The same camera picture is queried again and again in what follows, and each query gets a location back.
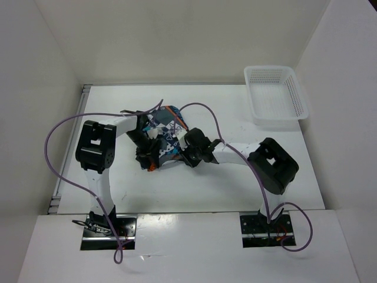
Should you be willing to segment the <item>colourful patterned shorts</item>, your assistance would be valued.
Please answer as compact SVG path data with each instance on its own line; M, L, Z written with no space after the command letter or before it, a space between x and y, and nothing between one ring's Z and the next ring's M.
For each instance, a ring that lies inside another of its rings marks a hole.
M181 130L187 131L189 128L178 111L179 109L175 106L162 106L147 115L149 123L143 128L143 132L147 134L149 129L161 129L157 137L161 141L160 167L170 162L183 162L180 156L181 148L175 134Z

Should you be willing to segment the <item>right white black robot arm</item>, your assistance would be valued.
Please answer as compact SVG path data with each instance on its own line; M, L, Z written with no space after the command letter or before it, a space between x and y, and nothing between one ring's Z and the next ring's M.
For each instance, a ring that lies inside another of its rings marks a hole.
M263 197L259 227L271 232L279 225L282 196L293 182L299 165L275 139L267 137L260 143L211 141L198 128L180 130L175 137L180 144L182 158L191 167L201 161L247 166L256 177Z

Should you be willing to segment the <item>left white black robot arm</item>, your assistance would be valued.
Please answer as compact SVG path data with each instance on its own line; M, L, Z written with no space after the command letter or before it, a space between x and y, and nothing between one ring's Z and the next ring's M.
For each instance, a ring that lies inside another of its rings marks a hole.
M136 145L135 159L143 169L154 170L160 165L161 141L143 132L148 122L148 113L136 111L109 121L87 120L83 124L75 158L84 170L91 195L88 226L96 226L103 235L119 230L110 188L110 167L115 159L117 138L125 134Z

